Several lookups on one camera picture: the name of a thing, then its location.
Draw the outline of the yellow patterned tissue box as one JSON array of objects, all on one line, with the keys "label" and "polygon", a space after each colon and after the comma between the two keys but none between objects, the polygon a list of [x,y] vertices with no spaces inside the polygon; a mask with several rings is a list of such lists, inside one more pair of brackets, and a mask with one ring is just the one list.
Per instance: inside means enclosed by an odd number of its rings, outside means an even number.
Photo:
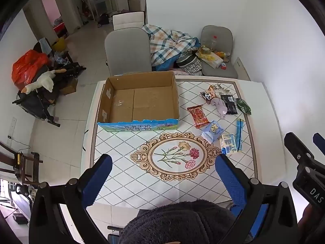
[{"label": "yellow patterned tissue box", "polygon": [[223,63],[223,59],[213,52],[211,52],[210,54],[202,54],[198,51],[196,52],[196,55],[200,60],[208,64],[213,69],[219,68]]}]

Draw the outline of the white goose plush toy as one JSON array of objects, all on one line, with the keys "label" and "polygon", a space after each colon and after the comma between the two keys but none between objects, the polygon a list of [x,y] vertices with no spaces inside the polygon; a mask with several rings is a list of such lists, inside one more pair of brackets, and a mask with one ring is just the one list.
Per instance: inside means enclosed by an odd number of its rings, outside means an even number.
[{"label": "white goose plush toy", "polygon": [[66,71],[67,70],[63,68],[42,73],[35,82],[26,85],[21,92],[24,94],[30,94],[32,91],[43,87],[51,93],[54,86],[53,78],[57,73],[65,73]]}]

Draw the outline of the clear plastic bottle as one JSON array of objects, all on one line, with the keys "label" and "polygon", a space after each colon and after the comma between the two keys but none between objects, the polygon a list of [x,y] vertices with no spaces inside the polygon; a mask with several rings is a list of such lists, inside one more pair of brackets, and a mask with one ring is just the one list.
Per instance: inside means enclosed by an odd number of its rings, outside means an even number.
[{"label": "clear plastic bottle", "polygon": [[215,51],[217,46],[217,36],[213,35],[210,39],[210,50]]}]

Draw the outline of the orange panda snack packet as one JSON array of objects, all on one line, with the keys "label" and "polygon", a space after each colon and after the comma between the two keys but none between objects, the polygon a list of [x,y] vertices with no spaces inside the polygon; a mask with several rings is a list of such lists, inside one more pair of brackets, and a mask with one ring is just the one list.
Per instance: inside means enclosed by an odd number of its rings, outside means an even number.
[{"label": "orange panda snack packet", "polygon": [[207,104],[210,104],[213,98],[216,98],[215,87],[210,85],[209,88],[200,93],[201,97],[206,101]]}]

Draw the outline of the plaid blanket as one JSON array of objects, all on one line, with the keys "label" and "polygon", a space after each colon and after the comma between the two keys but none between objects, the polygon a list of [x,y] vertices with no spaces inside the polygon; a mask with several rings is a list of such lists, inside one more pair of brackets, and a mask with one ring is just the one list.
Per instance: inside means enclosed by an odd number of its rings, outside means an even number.
[{"label": "plaid blanket", "polygon": [[156,71],[168,70],[180,54],[199,46],[198,39],[188,33],[150,24],[144,25],[142,29],[149,37],[151,64]]}]

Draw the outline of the blue tissue pack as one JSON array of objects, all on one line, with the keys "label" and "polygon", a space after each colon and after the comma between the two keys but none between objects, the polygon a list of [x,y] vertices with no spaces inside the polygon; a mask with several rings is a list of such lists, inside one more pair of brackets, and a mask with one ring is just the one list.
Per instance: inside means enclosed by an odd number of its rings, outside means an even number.
[{"label": "blue tissue pack", "polygon": [[201,136],[208,143],[214,143],[224,132],[222,126],[218,123],[218,121],[211,121],[210,124],[202,130]]}]

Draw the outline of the dark wooden chair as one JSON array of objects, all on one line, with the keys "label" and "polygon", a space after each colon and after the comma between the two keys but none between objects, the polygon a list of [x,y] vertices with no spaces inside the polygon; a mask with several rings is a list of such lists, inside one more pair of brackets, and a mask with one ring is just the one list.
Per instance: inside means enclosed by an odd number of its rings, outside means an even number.
[{"label": "dark wooden chair", "polygon": [[[31,185],[37,187],[40,184],[39,165],[43,163],[43,161],[40,160],[39,153],[31,152],[32,156],[26,156],[22,152],[15,151],[2,142],[1,147],[14,155],[14,158],[11,158],[1,152],[1,163],[9,165],[13,168],[12,170],[1,168],[1,172],[14,174],[19,183],[22,185]],[[27,161],[31,161],[33,164],[32,175],[26,174]]]}]

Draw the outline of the black snack packet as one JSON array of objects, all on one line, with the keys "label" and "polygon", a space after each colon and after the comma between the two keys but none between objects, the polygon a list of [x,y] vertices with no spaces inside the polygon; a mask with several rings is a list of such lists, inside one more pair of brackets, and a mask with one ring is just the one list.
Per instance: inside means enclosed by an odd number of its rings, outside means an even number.
[{"label": "black snack packet", "polygon": [[227,108],[227,115],[237,115],[236,103],[232,95],[221,95],[220,96]]}]

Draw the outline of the red plastic bag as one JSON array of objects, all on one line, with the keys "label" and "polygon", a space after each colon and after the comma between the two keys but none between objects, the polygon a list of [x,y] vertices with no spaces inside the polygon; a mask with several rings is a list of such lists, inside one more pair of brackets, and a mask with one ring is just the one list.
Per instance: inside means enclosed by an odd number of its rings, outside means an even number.
[{"label": "red plastic bag", "polygon": [[12,81],[19,90],[22,90],[32,82],[37,72],[43,66],[50,64],[51,61],[45,53],[28,50],[13,64]]}]

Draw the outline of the small cardboard box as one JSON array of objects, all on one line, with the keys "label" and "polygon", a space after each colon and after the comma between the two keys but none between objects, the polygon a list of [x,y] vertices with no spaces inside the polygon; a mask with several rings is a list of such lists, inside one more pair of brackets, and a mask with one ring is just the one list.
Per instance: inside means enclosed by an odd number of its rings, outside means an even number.
[{"label": "small cardboard box", "polygon": [[68,94],[73,94],[77,91],[77,84],[78,80],[77,78],[72,78],[67,85],[60,90],[60,93],[62,95],[68,95]]}]

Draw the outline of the green snack packet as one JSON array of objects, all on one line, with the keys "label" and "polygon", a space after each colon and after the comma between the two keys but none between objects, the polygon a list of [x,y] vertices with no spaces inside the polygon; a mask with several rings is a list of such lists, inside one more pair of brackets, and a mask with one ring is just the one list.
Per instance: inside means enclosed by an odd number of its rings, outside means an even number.
[{"label": "green snack packet", "polygon": [[251,108],[249,107],[249,105],[246,103],[246,101],[244,101],[243,99],[241,98],[237,98],[236,99],[236,105],[238,107],[238,109],[246,114],[246,115],[251,115],[252,114],[252,111],[251,111]]}]

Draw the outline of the grey office chair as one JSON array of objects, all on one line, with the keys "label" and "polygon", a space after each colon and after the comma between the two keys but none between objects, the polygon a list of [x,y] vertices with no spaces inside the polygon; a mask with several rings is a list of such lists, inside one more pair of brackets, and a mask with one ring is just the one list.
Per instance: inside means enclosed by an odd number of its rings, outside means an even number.
[{"label": "grey office chair", "polygon": [[123,28],[110,32],[104,42],[110,75],[151,72],[148,34],[141,28]]}]

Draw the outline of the white chair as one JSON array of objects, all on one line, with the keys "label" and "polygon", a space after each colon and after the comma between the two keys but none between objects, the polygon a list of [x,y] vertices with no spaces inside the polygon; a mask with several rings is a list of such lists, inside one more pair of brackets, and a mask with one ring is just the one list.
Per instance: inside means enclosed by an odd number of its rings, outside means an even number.
[{"label": "white chair", "polygon": [[128,12],[116,14],[112,17],[114,30],[124,28],[142,28],[144,26],[144,12]]}]

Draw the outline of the lilac soft cloth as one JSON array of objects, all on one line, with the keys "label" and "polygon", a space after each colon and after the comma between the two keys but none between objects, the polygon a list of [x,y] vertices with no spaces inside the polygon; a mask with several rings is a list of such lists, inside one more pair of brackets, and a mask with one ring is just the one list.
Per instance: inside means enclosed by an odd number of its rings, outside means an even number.
[{"label": "lilac soft cloth", "polygon": [[210,104],[216,107],[219,117],[224,119],[228,112],[224,101],[220,98],[212,98]]}]

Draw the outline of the blue long stick packet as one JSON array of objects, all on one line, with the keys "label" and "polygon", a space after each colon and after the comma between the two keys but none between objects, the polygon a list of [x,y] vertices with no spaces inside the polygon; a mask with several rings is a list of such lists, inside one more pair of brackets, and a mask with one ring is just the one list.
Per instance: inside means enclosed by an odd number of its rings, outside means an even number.
[{"label": "blue long stick packet", "polygon": [[242,119],[237,120],[236,121],[236,135],[235,135],[237,151],[242,151],[242,129],[243,129],[243,127],[244,127],[244,121]]}]

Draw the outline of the dark fleece sleeve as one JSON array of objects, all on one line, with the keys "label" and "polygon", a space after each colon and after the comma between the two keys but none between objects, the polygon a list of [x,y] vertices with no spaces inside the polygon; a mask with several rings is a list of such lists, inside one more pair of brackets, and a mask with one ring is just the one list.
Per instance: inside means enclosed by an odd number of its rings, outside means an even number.
[{"label": "dark fleece sleeve", "polygon": [[218,243],[233,213],[207,200],[141,209],[119,234],[119,243]]}]

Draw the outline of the grey cushioned chair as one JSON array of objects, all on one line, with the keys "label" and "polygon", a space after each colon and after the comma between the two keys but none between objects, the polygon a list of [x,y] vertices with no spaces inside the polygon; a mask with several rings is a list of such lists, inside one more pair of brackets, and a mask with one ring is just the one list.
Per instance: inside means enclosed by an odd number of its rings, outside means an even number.
[{"label": "grey cushioned chair", "polygon": [[207,25],[202,29],[200,44],[210,48],[210,39],[217,36],[217,46],[215,51],[211,51],[223,59],[223,63],[217,69],[211,68],[205,62],[202,62],[202,74],[208,77],[222,77],[237,79],[238,73],[231,64],[231,54],[233,48],[233,35],[230,29],[222,26]]}]

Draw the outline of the white blue carton pack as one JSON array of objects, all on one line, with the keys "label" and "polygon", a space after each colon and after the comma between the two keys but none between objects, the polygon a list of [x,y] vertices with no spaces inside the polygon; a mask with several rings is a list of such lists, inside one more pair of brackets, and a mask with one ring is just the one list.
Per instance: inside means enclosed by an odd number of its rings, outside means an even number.
[{"label": "white blue carton pack", "polygon": [[236,140],[233,134],[222,134],[220,138],[221,152],[225,155],[237,151]]}]

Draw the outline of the red snack packet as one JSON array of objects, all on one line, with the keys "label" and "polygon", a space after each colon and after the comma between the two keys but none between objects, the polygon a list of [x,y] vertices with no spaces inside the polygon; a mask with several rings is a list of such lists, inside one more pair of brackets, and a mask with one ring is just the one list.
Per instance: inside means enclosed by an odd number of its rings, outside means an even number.
[{"label": "red snack packet", "polygon": [[188,107],[187,111],[193,117],[195,128],[199,129],[199,128],[202,128],[202,127],[210,124],[210,122],[208,121],[208,119],[203,111],[202,105]]}]

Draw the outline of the black white patterned hat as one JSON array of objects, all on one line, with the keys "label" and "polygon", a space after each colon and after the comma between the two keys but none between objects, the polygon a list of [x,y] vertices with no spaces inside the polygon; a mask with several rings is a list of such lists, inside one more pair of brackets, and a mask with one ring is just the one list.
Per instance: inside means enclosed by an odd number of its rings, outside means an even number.
[{"label": "black white patterned hat", "polygon": [[202,64],[195,53],[185,52],[176,60],[176,65],[184,72],[194,74],[202,70]]}]

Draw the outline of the yellow bucket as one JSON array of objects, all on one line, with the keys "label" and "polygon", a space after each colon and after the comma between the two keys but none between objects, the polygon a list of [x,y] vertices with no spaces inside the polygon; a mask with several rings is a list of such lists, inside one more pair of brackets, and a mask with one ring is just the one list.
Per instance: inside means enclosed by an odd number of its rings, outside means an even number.
[{"label": "yellow bucket", "polygon": [[64,37],[60,37],[58,40],[56,40],[53,44],[52,44],[52,49],[54,50],[54,52],[62,52],[65,51],[67,48],[67,44],[65,41]]}]

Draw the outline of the tape roll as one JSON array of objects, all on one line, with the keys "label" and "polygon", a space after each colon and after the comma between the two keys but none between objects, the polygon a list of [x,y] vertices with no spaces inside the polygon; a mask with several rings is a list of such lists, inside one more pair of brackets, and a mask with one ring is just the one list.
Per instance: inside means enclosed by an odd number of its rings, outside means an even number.
[{"label": "tape roll", "polygon": [[200,47],[201,54],[211,54],[211,50],[209,47],[201,46]]}]

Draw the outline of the black stroller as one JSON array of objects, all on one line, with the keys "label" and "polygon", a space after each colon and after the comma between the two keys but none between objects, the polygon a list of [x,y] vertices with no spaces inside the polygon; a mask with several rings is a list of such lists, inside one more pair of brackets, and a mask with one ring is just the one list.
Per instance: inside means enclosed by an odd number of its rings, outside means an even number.
[{"label": "black stroller", "polygon": [[87,68],[74,62],[66,49],[56,50],[43,37],[12,66],[12,81],[19,89],[12,103],[35,118],[61,125],[49,112],[59,96],[76,92],[79,75]]}]

